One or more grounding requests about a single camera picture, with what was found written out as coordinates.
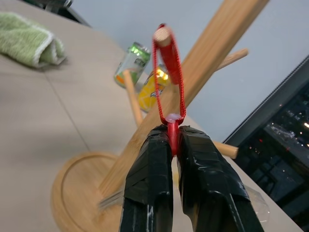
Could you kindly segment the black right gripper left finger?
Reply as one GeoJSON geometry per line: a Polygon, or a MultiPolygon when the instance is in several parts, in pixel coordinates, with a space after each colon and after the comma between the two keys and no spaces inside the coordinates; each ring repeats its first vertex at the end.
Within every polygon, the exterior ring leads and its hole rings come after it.
{"type": "Polygon", "coordinates": [[[157,126],[126,176],[119,232],[172,232],[171,161],[167,127],[157,126]]]}

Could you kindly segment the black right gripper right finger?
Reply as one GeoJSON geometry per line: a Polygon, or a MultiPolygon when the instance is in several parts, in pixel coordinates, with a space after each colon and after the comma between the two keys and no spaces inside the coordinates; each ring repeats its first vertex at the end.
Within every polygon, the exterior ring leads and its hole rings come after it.
{"type": "Polygon", "coordinates": [[[193,232],[264,232],[245,186],[210,137],[180,127],[179,191],[193,232]]]}

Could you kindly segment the red keychain with cord loop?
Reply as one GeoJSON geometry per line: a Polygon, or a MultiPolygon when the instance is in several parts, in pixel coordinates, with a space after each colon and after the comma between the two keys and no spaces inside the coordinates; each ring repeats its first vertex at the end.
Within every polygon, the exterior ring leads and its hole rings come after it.
{"type": "Polygon", "coordinates": [[[153,58],[153,71],[157,74],[157,54],[161,58],[169,73],[169,78],[172,86],[176,87],[176,95],[180,97],[179,107],[180,113],[170,113],[167,117],[163,115],[162,106],[160,102],[158,78],[154,78],[155,94],[158,105],[158,111],[161,122],[167,126],[167,133],[169,138],[169,145],[173,156],[178,155],[179,143],[179,126],[183,123],[186,116],[186,107],[184,101],[184,86],[183,86],[183,73],[181,68],[181,60],[179,50],[177,47],[176,39],[172,30],[165,23],[158,26],[157,30],[152,37],[152,58],[153,58]]]}

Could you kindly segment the wooden tree stand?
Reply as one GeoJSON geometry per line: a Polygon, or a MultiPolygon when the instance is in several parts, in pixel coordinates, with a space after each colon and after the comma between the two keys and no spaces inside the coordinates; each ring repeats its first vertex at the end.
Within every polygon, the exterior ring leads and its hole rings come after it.
{"type": "MultiPolygon", "coordinates": [[[[222,64],[269,0],[224,0],[182,62],[184,102],[189,105],[222,64]]],[[[60,232],[117,232],[120,207],[98,203],[121,188],[148,135],[157,135],[159,111],[152,109],[120,156],[88,152],[71,158],[57,174],[51,208],[60,232]]]]}

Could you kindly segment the clear plastic tape piece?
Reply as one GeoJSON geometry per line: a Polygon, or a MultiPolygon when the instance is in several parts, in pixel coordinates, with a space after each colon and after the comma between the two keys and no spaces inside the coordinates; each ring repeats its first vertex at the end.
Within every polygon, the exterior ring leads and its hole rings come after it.
{"type": "Polygon", "coordinates": [[[266,226],[266,224],[269,221],[269,215],[270,215],[270,209],[268,204],[266,203],[260,192],[254,190],[249,186],[245,186],[245,188],[250,197],[252,206],[261,225],[263,227],[266,226]]]}

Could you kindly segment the yellow orange soda can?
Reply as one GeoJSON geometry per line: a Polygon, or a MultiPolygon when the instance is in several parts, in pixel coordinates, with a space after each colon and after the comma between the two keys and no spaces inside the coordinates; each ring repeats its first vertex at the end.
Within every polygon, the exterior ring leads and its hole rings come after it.
{"type": "MultiPolygon", "coordinates": [[[[161,94],[165,87],[170,85],[169,73],[165,65],[159,64],[157,68],[158,92],[161,94]]],[[[155,77],[153,72],[146,79],[141,91],[138,94],[138,102],[140,109],[144,112],[149,112],[156,104],[156,89],[155,77]]]]}

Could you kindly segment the green soda can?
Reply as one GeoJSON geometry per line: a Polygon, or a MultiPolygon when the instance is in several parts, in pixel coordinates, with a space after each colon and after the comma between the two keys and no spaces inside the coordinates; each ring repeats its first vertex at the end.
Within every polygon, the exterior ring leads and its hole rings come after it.
{"type": "Polygon", "coordinates": [[[115,82],[121,86],[125,87],[124,74],[125,70],[129,70],[132,78],[132,82],[135,85],[139,80],[140,76],[144,72],[146,66],[148,65],[151,57],[151,51],[144,45],[134,42],[128,49],[124,58],[120,62],[115,75],[115,82]]]}

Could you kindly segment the green towel with white trim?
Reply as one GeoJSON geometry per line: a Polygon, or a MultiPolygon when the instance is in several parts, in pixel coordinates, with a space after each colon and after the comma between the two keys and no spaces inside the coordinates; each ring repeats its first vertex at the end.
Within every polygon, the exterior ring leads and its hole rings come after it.
{"type": "Polygon", "coordinates": [[[17,13],[0,12],[0,54],[32,68],[66,59],[62,41],[39,23],[17,13]]]}

